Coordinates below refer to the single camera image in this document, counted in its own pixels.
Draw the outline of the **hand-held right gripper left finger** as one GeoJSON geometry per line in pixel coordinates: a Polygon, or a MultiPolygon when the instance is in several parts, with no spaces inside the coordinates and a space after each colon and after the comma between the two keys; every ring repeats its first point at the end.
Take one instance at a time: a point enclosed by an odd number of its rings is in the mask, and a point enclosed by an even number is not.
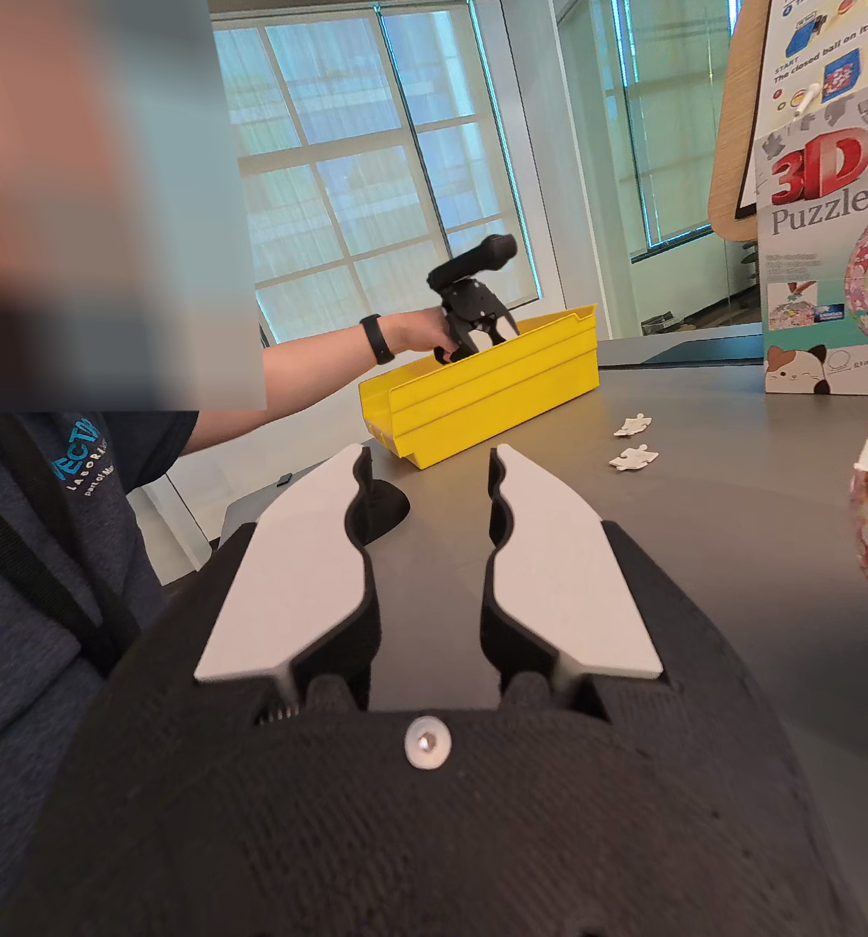
{"type": "Polygon", "coordinates": [[[352,618],[370,592],[362,536],[346,526],[371,466],[354,443],[262,513],[194,670],[199,683],[268,677],[300,687],[307,652],[352,618]]]}

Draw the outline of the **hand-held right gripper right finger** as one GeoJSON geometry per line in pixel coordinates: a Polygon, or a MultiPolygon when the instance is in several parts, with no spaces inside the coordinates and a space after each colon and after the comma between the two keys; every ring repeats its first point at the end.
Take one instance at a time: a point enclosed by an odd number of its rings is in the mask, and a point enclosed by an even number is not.
{"type": "Polygon", "coordinates": [[[480,644],[503,681],[604,675],[656,680],[663,665],[600,515],[508,444],[489,457],[480,644]]]}

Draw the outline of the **yellow plastic bin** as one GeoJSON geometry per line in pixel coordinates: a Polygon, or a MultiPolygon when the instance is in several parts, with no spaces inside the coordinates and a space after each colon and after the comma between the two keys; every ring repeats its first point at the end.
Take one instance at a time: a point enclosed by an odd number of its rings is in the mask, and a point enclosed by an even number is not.
{"type": "Polygon", "coordinates": [[[363,381],[372,437],[417,469],[595,390],[596,306],[519,322],[520,336],[450,365],[432,356],[363,381]]]}

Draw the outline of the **person's left forearm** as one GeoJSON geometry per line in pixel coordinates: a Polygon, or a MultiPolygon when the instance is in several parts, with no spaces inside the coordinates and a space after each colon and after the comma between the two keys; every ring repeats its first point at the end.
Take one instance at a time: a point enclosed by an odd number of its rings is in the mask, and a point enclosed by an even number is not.
{"type": "Polygon", "coordinates": [[[262,409],[200,412],[182,455],[240,439],[320,403],[368,373],[377,358],[362,325],[264,349],[262,409]]]}

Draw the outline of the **teal puzzle box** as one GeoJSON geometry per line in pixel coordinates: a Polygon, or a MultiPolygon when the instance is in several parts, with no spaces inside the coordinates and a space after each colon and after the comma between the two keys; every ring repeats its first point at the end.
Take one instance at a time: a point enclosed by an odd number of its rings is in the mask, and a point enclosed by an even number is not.
{"type": "Polygon", "coordinates": [[[765,392],[868,396],[868,85],[755,155],[765,392]]]}

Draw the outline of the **person's left hand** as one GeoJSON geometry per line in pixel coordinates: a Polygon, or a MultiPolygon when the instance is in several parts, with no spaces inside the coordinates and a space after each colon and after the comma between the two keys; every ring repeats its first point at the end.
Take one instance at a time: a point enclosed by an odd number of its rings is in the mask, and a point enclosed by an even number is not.
{"type": "Polygon", "coordinates": [[[439,347],[449,361],[458,347],[441,306],[387,315],[379,324],[393,355],[407,351],[432,353],[439,347]]]}

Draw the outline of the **black wrist watch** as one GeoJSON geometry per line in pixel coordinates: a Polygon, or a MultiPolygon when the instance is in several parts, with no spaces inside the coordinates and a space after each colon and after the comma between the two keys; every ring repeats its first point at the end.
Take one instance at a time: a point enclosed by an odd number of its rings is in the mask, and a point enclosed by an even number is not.
{"type": "Polygon", "coordinates": [[[359,323],[370,344],[370,349],[378,366],[384,366],[393,361],[395,353],[388,345],[381,328],[381,316],[371,314],[360,320],[359,323]]]}

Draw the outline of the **black textured wrist rest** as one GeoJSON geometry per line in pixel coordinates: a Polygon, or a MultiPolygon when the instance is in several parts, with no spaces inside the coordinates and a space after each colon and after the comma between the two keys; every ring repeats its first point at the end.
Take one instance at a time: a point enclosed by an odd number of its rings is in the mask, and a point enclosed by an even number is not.
{"type": "Polygon", "coordinates": [[[398,487],[374,479],[360,508],[363,545],[370,545],[399,526],[411,509],[408,497],[398,487]]]}

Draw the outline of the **large paned window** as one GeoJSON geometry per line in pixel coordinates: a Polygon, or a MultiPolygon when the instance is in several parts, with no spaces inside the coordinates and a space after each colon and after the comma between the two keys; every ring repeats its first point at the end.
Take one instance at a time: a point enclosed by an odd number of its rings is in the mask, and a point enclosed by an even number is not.
{"type": "Polygon", "coordinates": [[[489,235],[489,287],[537,302],[506,122],[474,2],[213,18],[264,345],[434,305],[437,265],[489,235]]]}

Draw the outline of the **tall glass window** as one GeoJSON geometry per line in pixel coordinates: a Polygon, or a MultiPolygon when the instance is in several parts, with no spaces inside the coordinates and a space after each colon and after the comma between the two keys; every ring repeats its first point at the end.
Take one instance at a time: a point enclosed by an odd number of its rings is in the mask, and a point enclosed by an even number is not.
{"type": "Polygon", "coordinates": [[[709,233],[723,84],[742,2],[604,2],[630,256],[709,233]]]}

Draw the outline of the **instruction sheet on black board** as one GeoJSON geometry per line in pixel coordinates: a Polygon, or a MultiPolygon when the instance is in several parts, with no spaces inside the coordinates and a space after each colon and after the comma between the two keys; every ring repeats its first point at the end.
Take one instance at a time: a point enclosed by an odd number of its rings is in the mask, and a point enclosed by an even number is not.
{"type": "Polygon", "coordinates": [[[739,217],[795,210],[868,167],[868,1],[772,1],[739,217]]]}

